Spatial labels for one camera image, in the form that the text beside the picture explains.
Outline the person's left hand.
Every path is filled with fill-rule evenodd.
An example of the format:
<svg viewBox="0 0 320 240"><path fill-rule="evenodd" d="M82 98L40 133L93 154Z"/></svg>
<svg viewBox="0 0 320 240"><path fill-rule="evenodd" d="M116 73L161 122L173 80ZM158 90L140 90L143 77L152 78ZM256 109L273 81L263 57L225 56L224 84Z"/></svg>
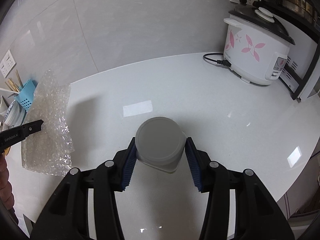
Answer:
<svg viewBox="0 0 320 240"><path fill-rule="evenodd" d="M7 162L3 154L1 154L0 162L0 197L7 210L14 207L14 195L12 193L12 185L9 182L9 170Z"/></svg>

